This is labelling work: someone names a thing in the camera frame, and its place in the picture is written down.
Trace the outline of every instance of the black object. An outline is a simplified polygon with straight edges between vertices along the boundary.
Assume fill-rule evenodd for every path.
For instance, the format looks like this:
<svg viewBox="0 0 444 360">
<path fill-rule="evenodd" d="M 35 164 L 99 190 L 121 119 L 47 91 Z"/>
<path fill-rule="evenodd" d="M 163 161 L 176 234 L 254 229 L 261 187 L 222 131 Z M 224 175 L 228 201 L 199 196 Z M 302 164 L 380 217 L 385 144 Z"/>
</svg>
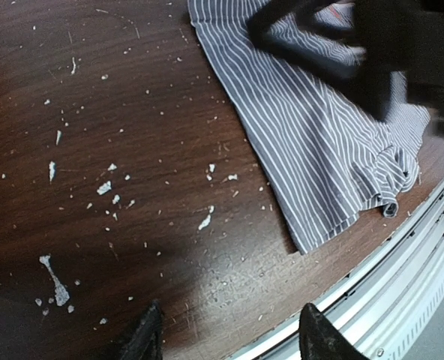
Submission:
<svg viewBox="0 0 444 360">
<path fill-rule="evenodd" d="M 162 360 L 162 312 L 157 301 L 130 324 L 100 360 Z"/>
<path fill-rule="evenodd" d="M 335 0 L 271 0 L 248 21 L 253 45 L 310 71 L 375 119 L 384 121 L 391 102 L 391 72 L 406 71 L 407 100 L 439 110 L 444 136 L 444 0 L 355 0 L 354 30 L 317 25 L 314 14 Z M 345 65 L 283 42 L 270 28 L 292 12 L 300 26 L 366 49 L 360 66 Z"/>
<path fill-rule="evenodd" d="M 302 360 L 368 360 L 314 304 L 302 309 L 298 331 Z"/>
</svg>

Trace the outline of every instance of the wooden table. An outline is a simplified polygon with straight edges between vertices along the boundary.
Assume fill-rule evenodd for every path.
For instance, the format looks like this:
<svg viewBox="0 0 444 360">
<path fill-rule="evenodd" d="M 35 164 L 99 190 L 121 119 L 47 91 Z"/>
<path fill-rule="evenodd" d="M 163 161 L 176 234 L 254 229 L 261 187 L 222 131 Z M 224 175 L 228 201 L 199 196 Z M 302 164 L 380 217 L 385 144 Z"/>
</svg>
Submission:
<svg viewBox="0 0 444 360">
<path fill-rule="evenodd" d="M 185 1 L 0 1 L 0 359 L 90 359 L 155 298 L 166 359 L 222 359 L 396 229 L 443 178 L 444 140 L 421 168 L 397 218 L 300 256 Z"/>
</svg>

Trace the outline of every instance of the gray and white striped fabric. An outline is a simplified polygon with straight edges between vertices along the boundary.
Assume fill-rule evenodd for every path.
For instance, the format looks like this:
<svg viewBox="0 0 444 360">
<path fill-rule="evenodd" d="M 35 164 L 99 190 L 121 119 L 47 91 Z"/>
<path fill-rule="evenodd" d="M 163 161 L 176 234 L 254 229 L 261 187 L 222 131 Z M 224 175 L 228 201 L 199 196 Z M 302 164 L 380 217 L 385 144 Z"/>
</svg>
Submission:
<svg viewBox="0 0 444 360">
<path fill-rule="evenodd" d="M 319 247 L 362 210 L 382 206 L 386 217 L 395 216 L 395 196 L 419 176 L 416 157 L 429 121 L 426 109 L 402 103 L 402 75 L 393 76 L 396 104 L 382 124 L 311 74 L 251 46 L 245 21 L 263 0 L 188 4 L 200 43 L 238 111 L 298 249 L 305 254 Z M 349 10 L 335 5 L 318 16 L 349 26 Z M 354 49 L 299 31 L 292 17 L 272 31 L 338 61 L 357 61 Z"/>
</svg>

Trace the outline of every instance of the white paint fleck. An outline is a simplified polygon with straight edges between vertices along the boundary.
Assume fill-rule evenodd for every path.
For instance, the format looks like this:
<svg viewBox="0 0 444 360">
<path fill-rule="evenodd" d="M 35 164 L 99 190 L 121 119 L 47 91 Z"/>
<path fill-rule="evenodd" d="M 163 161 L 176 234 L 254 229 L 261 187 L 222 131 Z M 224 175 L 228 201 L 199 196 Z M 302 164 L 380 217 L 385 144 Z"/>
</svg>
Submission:
<svg viewBox="0 0 444 360">
<path fill-rule="evenodd" d="M 109 192 L 112 190 L 112 182 L 108 181 L 105 184 L 102 184 L 98 189 L 97 189 L 97 194 L 99 195 L 104 195 L 105 193 Z"/>
<path fill-rule="evenodd" d="M 75 58 L 72 56 L 72 71 L 70 72 L 70 75 L 74 75 L 76 69 L 77 69 L 77 64 L 75 63 Z"/>
<path fill-rule="evenodd" d="M 114 196 L 114 198 L 112 199 L 112 204 L 115 205 L 115 204 L 118 203 L 119 201 L 120 201 L 120 196 L 116 194 L 116 195 Z"/>
<path fill-rule="evenodd" d="M 39 257 L 39 261 L 41 264 L 45 265 L 45 267 L 49 271 L 50 276 L 52 277 L 52 280 L 55 285 L 55 302 L 57 306 L 63 306 L 66 302 L 69 301 L 71 296 L 69 295 L 67 289 L 65 289 L 65 286 L 62 285 L 60 280 L 56 277 L 52 268 L 50 267 L 50 255 L 44 255 Z"/>
<path fill-rule="evenodd" d="M 50 161 L 49 163 L 49 182 L 52 182 L 54 177 L 56 176 L 56 163 Z"/>
<path fill-rule="evenodd" d="M 205 217 L 205 219 L 202 221 L 202 223 L 200 223 L 199 228 L 198 228 L 199 231 L 206 228 L 210 224 L 210 222 L 212 220 L 211 214 L 214 212 L 214 210 L 215 210 L 215 207 L 213 205 L 210 205 L 208 207 L 208 215 Z"/>
<path fill-rule="evenodd" d="M 62 132 L 57 130 L 57 137 L 55 138 L 55 145 L 57 146 L 60 143 L 60 138 L 62 137 Z"/>
</svg>

